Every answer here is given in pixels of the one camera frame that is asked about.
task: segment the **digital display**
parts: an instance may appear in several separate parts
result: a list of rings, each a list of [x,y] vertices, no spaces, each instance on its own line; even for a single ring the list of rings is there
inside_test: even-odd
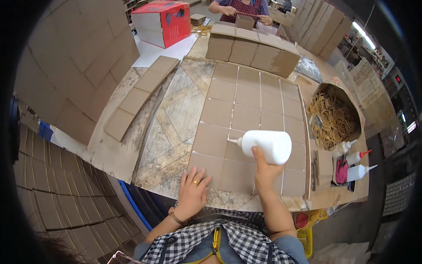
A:
[[[397,83],[398,83],[398,84],[400,84],[400,83],[401,83],[401,78],[400,78],[400,76],[396,75],[396,80],[397,80]]]

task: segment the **pile of rubber bands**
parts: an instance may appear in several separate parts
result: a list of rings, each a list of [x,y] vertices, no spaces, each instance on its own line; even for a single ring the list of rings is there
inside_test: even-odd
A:
[[[190,25],[190,32],[192,34],[196,34],[197,37],[202,37],[208,35],[208,33],[211,31],[212,26],[194,26]]]
[[[321,120],[320,126],[312,123],[311,130],[314,138],[318,139],[317,145],[326,150],[333,150],[337,143],[347,140],[356,127],[349,108],[336,99],[332,87],[316,94],[306,105],[306,113],[310,122],[314,115]]]

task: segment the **red box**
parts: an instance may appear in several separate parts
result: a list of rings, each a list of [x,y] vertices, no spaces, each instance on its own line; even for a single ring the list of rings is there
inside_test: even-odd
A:
[[[179,1],[154,1],[131,13],[141,40],[168,48],[190,35],[190,7]]]

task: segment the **white glue bottle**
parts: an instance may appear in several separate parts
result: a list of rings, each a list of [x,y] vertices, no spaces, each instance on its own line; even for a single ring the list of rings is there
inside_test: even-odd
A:
[[[242,148],[243,153],[253,158],[252,147],[258,146],[269,164],[282,165],[292,152],[292,140],[283,131],[250,130],[239,139],[228,139]]]
[[[356,141],[357,141],[357,139],[355,139],[352,142],[343,141],[343,142],[340,142],[339,144],[337,144],[335,146],[335,148],[332,150],[333,158],[339,158],[339,157],[341,157],[341,155],[346,154],[349,151],[349,148],[352,146],[352,144],[355,143]]]
[[[353,165],[355,163],[358,163],[363,156],[365,156],[366,154],[368,154],[371,151],[372,150],[368,150],[366,152],[357,151],[355,153],[349,154],[349,155],[346,156],[347,163],[349,165]]]
[[[378,165],[374,165],[371,167],[363,166],[362,164],[359,164],[355,167],[351,167],[347,169],[347,182],[351,182],[354,180],[360,180],[365,176],[365,174],[372,170],[373,168],[377,167]]]

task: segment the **checkered shirt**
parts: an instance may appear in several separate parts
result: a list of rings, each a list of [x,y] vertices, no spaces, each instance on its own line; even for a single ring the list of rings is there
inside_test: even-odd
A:
[[[270,247],[272,247],[272,263],[294,264],[293,259],[277,248],[262,232],[225,219],[194,224],[157,237],[142,261],[145,263],[179,263],[194,246],[198,245],[216,227],[221,226],[227,231],[230,247],[247,264],[267,264]]]

